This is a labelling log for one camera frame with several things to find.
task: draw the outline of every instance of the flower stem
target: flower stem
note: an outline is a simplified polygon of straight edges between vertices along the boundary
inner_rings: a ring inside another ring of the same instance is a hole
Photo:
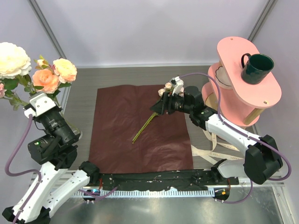
[[[20,105],[22,105],[22,106],[26,106],[26,105],[29,104],[29,103],[27,103],[27,102],[21,100],[20,97],[18,96],[18,94],[15,93],[14,96],[15,96],[15,97],[13,97],[13,98],[15,98],[16,101],[17,101]]]
[[[139,130],[139,132],[136,134],[136,136],[133,138],[132,140],[132,144],[134,144],[134,142],[137,140],[137,138],[139,137],[139,135],[141,134],[141,132],[146,128],[146,126],[151,122],[151,120],[153,120],[153,118],[155,116],[158,116],[159,114],[156,112],[153,112],[153,114],[149,117],[149,119],[145,122],[145,124],[142,126],[142,128]]]

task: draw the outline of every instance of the brown wrapping paper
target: brown wrapping paper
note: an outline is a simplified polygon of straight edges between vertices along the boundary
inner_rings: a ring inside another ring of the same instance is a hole
[[[121,85],[98,89],[89,161],[101,173],[147,173],[193,169],[185,116],[155,117],[134,144],[132,139],[153,113],[163,85]]]

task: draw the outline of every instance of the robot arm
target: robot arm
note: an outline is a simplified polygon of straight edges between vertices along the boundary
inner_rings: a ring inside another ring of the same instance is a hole
[[[45,128],[45,136],[28,144],[31,158],[42,166],[42,179],[34,190],[37,177],[24,197],[15,206],[6,208],[2,215],[10,222],[17,217],[17,223],[46,224],[71,195],[97,182],[100,170],[88,161],[83,162],[73,177],[52,192],[77,157],[77,146],[73,144],[79,135],[73,133],[59,113],[61,108],[45,93],[34,95],[24,109],[27,117],[32,115],[34,121]]]
[[[182,80],[179,77],[173,78],[170,82],[174,88],[182,84]],[[184,97],[180,97],[176,93],[165,92],[160,101],[151,107],[151,110],[161,115],[164,114],[165,110],[167,110],[167,114],[172,114],[175,111],[188,113],[194,125],[215,133],[237,147],[245,156],[245,159],[219,161],[216,164],[217,170],[218,174],[223,178],[247,176],[253,182],[263,184],[283,165],[278,154],[250,138],[260,139],[277,149],[275,140],[272,137],[268,135],[260,137],[259,135],[249,133],[224,117],[222,117],[223,121],[221,121],[216,110],[204,105],[202,95],[195,86],[186,87],[184,89]]]

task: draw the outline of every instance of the white ribbon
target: white ribbon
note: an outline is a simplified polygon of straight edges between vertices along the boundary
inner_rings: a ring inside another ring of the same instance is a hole
[[[212,142],[212,150],[202,150],[202,149],[198,149],[195,146],[191,145],[192,156],[200,156],[213,165],[215,163],[217,163],[217,161],[214,160],[213,158],[211,158],[211,156],[215,157],[215,158],[227,159],[227,160],[241,160],[242,159],[240,157],[214,152],[214,149],[216,148],[217,144],[219,144],[225,148],[234,150],[234,151],[239,151],[239,150],[236,147],[234,147],[233,145],[217,142],[216,134],[212,133],[212,135],[211,135],[208,131],[205,131],[205,130],[203,130],[203,132],[204,132],[206,138]]]

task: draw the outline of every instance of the white wall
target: white wall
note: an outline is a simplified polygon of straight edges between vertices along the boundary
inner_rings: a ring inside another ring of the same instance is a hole
[[[27,1],[22,0],[17,3],[0,1],[0,8],[0,42],[12,42],[23,47],[31,59],[37,59],[40,54],[50,61],[59,58]],[[19,93],[20,97],[27,97],[24,91]],[[4,208],[15,205],[21,199],[31,180],[31,174],[9,177],[4,173],[5,163],[22,136],[27,122],[28,119],[22,109],[14,112],[8,101],[0,99],[0,213]],[[27,144],[42,135],[44,133],[38,131],[33,125],[12,163],[12,172],[39,168],[39,165],[30,158]],[[0,223],[6,223],[2,216],[0,216]]]
[[[214,63],[227,36],[247,38],[267,0],[38,0],[77,66]]]
[[[285,181],[298,220],[298,172],[299,172],[299,1],[281,0],[267,18],[254,44],[274,63],[273,74],[282,89],[281,100],[265,110],[257,126],[262,135],[269,134],[276,140],[278,148],[290,160],[291,177]]]

